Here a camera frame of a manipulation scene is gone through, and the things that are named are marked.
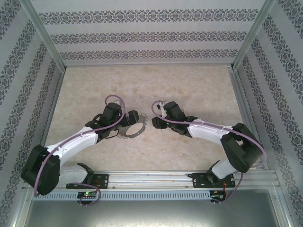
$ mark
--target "wallpaper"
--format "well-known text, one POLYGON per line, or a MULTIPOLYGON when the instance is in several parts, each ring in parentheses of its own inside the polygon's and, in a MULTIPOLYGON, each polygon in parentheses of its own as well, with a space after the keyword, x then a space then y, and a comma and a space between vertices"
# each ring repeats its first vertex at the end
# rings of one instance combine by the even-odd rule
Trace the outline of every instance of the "wallpaper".
POLYGON ((65 64, 232 63, 264 0, 33 0, 65 64))
POLYGON ((300 1, 277 1, 238 68, 295 226, 303 226, 302 15, 300 1))
POLYGON ((0 227, 9 223, 29 151, 42 142, 64 72, 17 0, 0 0, 0 227))

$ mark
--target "enclosure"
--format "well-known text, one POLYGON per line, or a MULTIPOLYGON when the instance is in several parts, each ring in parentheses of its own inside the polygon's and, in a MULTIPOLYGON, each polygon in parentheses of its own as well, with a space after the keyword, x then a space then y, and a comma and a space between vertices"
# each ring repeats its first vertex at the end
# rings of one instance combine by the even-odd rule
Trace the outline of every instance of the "enclosure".
POLYGON ((302 3, 1 0, 0 226, 303 226, 302 3), (77 133, 110 94, 141 123, 64 164, 107 174, 101 200, 81 207, 85 189, 59 186, 34 197, 20 177, 31 150, 77 133), (264 165, 210 203, 222 188, 188 175, 225 159, 222 145, 154 128, 157 100, 245 124, 264 165))

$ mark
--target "beige floor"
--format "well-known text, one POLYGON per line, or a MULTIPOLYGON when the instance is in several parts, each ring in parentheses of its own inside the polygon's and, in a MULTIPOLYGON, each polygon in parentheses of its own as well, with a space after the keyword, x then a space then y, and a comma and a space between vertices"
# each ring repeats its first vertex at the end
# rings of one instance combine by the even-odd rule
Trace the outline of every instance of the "beige floor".
POLYGON ((208 122, 242 121, 226 66, 68 68, 46 145, 76 133, 103 112, 110 94, 121 96, 127 111, 148 115, 145 132, 135 139, 103 140, 66 164, 83 162, 108 171, 207 170, 225 157, 221 145, 153 128, 151 104, 159 99, 176 101, 186 115, 208 122))

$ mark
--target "wall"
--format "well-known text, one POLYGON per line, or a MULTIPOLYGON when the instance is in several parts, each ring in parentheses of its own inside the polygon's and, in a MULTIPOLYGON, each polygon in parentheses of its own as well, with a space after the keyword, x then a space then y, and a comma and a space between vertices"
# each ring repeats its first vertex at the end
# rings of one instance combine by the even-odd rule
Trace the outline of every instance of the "wall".
POLYGON ((33 0, 67 66, 232 63, 264 0, 33 0))
POLYGON ((279 0, 238 74, 268 165, 275 169, 295 226, 303 225, 303 1, 279 0))
POLYGON ((0 227, 8 223, 29 151, 42 142, 64 72, 17 0, 0 0, 0 227))

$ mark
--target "floor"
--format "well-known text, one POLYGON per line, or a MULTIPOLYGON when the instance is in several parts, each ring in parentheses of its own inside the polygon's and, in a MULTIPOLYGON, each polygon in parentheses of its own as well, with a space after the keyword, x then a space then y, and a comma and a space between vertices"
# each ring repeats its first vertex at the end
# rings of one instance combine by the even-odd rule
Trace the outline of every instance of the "floor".
POLYGON ((221 145, 155 129, 151 104, 159 99, 175 101, 186 115, 204 121, 231 126, 242 122, 226 66, 67 68, 46 145, 71 136, 102 113, 110 94, 121 96, 127 111, 146 115, 146 130, 134 139, 102 140, 65 165, 83 162, 106 171, 207 170, 226 157, 221 145))

